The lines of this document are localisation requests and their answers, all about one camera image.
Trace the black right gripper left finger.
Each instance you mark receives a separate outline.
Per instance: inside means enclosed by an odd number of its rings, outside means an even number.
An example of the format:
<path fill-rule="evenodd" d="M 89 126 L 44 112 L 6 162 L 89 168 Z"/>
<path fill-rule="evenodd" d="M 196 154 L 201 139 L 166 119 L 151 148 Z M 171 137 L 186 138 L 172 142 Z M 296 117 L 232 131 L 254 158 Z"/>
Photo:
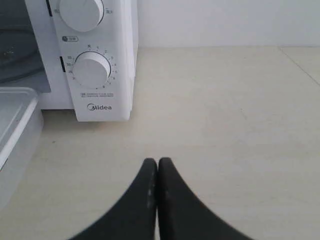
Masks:
<path fill-rule="evenodd" d="M 146 158 L 122 197 L 73 240 L 154 240 L 158 167 Z"/>

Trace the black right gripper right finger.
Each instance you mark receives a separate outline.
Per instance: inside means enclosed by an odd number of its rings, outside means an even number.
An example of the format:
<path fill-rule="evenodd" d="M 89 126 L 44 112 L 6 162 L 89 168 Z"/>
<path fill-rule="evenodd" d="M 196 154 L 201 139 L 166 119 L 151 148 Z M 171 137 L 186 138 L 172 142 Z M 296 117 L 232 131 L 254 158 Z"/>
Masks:
<path fill-rule="evenodd" d="M 157 210 L 161 240 L 250 239 L 199 200 L 169 157 L 158 162 Z"/>

